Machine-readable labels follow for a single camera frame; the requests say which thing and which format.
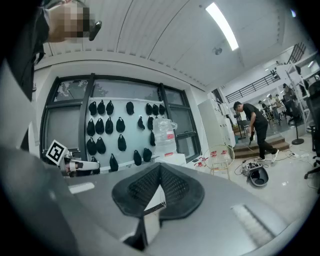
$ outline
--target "white floor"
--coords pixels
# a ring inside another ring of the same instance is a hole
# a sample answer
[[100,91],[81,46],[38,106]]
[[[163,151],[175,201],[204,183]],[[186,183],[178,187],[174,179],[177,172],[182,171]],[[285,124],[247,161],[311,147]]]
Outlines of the white floor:
[[[282,136],[285,137],[288,143],[295,139],[294,131],[284,132]],[[305,134],[300,138],[304,139],[304,143],[300,145],[290,144],[290,150],[300,156],[304,154],[307,154],[307,156],[289,158],[288,156],[291,152],[286,151],[280,152],[277,161],[273,164],[270,161],[265,161],[264,163],[269,166],[265,168],[269,181],[264,187],[253,186],[251,183],[247,183],[247,177],[242,174],[237,175],[240,173],[241,166],[238,169],[236,168],[242,164],[244,159],[235,159],[228,169],[232,182],[264,201],[278,212],[288,224],[309,214],[318,199],[317,190],[320,185],[320,172],[310,174],[308,179],[304,179],[305,173],[314,169],[313,163],[315,160],[312,157],[316,154],[312,152],[311,135]],[[266,155],[266,159],[271,160],[271,156]],[[192,162],[188,163],[188,167],[195,169],[195,171],[210,174],[210,170],[207,167],[195,167]],[[216,171],[214,175],[228,179],[226,170]],[[160,210],[144,217],[149,243],[160,230],[158,221]]]

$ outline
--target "ceiling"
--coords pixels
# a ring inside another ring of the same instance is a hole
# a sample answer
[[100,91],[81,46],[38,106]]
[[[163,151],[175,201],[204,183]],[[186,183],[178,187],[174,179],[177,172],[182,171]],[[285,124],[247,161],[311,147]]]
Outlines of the ceiling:
[[[205,10],[213,0],[84,2],[96,20],[102,21],[96,39],[46,43],[46,56],[39,67],[74,58],[92,60],[98,55],[100,60],[110,60],[112,56],[113,61],[121,58],[122,62],[128,59],[137,65],[152,65],[153,69],[210,91],[301,39],[290,10],[277,0],[215,1],[238,42],[235,51]],[[222,48],[222,53],[215,55],[214,47]]]

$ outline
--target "wall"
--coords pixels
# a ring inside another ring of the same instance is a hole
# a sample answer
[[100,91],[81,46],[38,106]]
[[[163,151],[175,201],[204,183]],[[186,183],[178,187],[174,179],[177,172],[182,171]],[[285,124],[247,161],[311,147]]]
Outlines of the wall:
[[202,123],[202,118],[199,112],[198,105],[204,102],[205,100],[207,100],[208,95],[205,91],[202,91],[194,86],[191,86],[190,88],[186,89],[185,94],[188,98],[190,108],[192,110],[194,122],[197,125],[196,129],[198,132],[202,153],[204,153],[208,150],[209,146],[208,146],[207,135],[205,132],[204,125]]
[[[206,93],[190,84],[167,75],[165,73],[152,70],[146,67],[132,65],[128,63],[101,61],[101,60],[84,60],[73,61],[52,65],[50,67],[41,68],[35,71],[34,82],[36,83],[36,123],[37,129],[40,131],[41,117],[46,104],[47,96],[56,77],[68,77],[87,75],[95,73],[97,75],[113,75],[130,77],[135,79],[146,80],[154,83],[163,83],[167,86],[185,90],[190,104],[190,108],[198,131],[199,139],[203,137],[203,147],[208,148],[206,135],[202,134],[202,121],[198,109],[198,103],[205,97]],[[39,146],[35,146],[32,127],[29,130],[30,153],[39,157]]]

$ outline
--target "office chair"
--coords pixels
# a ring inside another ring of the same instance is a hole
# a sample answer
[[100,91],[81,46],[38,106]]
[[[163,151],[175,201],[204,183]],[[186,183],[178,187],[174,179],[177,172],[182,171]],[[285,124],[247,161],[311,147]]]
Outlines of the office chair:
[[[312,136],[312,151],[316,152],[315,158],[320,158],[320,81],[314,82],[309,87],[310,97],[306,100],[307,106],[310,110],[311,116],[313,117],[314,124],[310,125],[311,136]],[[313,166],[316,167],[317,164],[320,165],[320,160],[316,159]],[[320,167],[308,171],[304,178],[307,179],[309,174],[314,174],[320,172]]]

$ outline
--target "wire basket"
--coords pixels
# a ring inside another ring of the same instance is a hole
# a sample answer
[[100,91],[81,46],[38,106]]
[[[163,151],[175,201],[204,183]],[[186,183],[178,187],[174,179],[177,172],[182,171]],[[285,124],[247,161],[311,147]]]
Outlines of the wire basket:
[[235,153],[233,148],[222,144],[210,147],[202,158],[203,165],[208,167],[211,173],[228,169],[234,160]]

